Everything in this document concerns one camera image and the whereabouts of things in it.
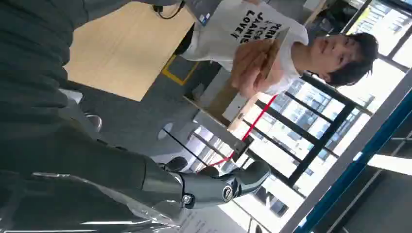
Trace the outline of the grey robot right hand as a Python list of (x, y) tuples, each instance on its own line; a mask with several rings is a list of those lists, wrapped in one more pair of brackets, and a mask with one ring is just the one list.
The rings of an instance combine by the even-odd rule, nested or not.
[(264, 161), (221, 176), (183, 173), (86, 127), (60, 112), (1, 112), (1, 232), (156, 233), (179, 228), (188, 210), (257, 191), (270, 174)]

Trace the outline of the person's left hand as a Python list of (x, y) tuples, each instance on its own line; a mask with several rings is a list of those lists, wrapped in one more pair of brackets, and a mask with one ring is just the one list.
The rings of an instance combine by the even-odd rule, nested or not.
[(251, 98), (258, 93), (264, 93), (275, 84), (278, 84), (284, 74), (279, 64), (275, 64), (269, 74), (262, 74), (259, 64), (253, 63), (243, 74), (243, 81), (239, 87), (240, 94), (245, 98)]

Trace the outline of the person's right hand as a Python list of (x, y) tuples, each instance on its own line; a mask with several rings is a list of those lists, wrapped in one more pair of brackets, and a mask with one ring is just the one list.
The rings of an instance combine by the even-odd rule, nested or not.
[(242, 76), (253, 63), (259, 64), (261, 66), (260, 70), (263, 71), (262, 74), (267, 75), (265, 69), (267, 68), (268, 59), (271, 54), (272, 44), (273, 40), (262, 39), (243, 43), (237, 48), (230, 78), (234, 88), (239, 91), (239, 87), (243, 81)]

